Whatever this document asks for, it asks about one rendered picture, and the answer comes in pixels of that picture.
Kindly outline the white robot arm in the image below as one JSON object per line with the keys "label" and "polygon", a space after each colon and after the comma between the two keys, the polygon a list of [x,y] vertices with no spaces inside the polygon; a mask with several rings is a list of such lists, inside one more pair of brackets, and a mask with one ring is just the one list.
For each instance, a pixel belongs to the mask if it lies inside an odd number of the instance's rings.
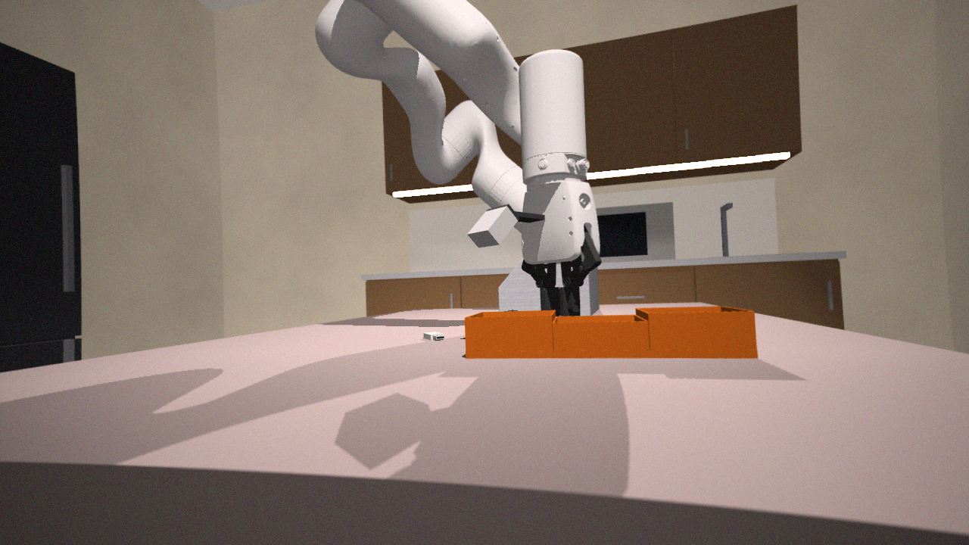
{"label": "white robot arm", "polygon": [[[384,48],[392,31],[416,51]],[[501,244],[513,227],[522,232],[522,222],[546,219],[522,212],[528,184],[586,180],[584,62],[577,53],[542,51],[519,67],[466,0],[330,0],[315,34],[339,71],[391,90],[410,120],[416,168],[429,182],[451,182],[480,154],[472,188],[491,208],[467,234],[478,248]],[[471,99],[446,117],[445,93],[426,58]],[[522,146],[522,168],[501,151],[495,125]]]}

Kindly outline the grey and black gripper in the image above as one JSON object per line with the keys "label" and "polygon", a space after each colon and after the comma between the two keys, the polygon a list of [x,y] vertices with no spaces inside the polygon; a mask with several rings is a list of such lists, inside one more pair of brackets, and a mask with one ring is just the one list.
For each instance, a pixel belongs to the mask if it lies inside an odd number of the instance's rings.
{"label": "grey and black gripper", "polygon": [[[602,263],[590,184],[558,177],[526,188],[522,212],[546,215],[546,219],[522,222],[522,270],[540,289],[541,310],[555,310],[555,316],[581,315],[579,286]],[[562,288],[555,287],[557,263],[561,263]]]}

